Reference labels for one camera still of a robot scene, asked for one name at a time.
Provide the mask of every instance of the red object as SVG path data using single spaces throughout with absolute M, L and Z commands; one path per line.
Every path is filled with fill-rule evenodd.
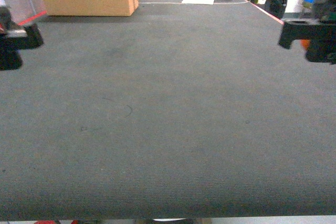
M 33 16 L 33 17 L 30 17 L 30 18 L 28 18 L 28 19 L 26 19 L 26 20 L 20 22 L 18 25 L 19 25 L 19 26 L 23 26 L 24 24 L 26 24 L 26 23 L 28 23 L 28 22 L 32 22 L 34 19 L 39 18 L 39 17 L 42 17 L 43 15 L 46 15 L 46 14 L 47 14 L 47 11 L 45 10 L 45 11 L 43 11 L 43 12 L 40 12 L 40 13 L 36 14 L 36 15 Z
M 302 39 L 301 40 L 301 46 L 307 51 L 310 45 L 309 39 Z

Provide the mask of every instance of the black clamp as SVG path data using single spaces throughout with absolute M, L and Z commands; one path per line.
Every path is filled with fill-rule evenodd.
M 315 0 L 314 19 L 286 19 L 279 45 L 290 49 L 296 39 L 310 40 L 306 59 L 336 64 L 336 0 Z
M 34 49 L 43 45 L 36 24 L 22 27 L 12 21 L 7 7 L 0 7 L 0 71 L 22 66 L 18 50 Z

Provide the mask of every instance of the desk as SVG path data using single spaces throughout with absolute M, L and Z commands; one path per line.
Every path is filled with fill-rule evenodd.
M 250 3 L 151 1 L 0 72 L 0 219 L 335 215 L 334 68 Z

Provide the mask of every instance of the table surface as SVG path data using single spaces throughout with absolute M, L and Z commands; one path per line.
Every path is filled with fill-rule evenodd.
M 40 23 L 0 72 L 0 220 L 336 214 L 335 69 L 221 3 Z

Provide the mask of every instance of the white paper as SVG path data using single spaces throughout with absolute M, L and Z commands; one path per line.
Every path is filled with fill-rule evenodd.
M 6 5 L 4 0 L 0 0 L 0 6 L 2 6 L 2 5 Z
M 214 0 L 183 0 L 182 4 L 213 5 Z

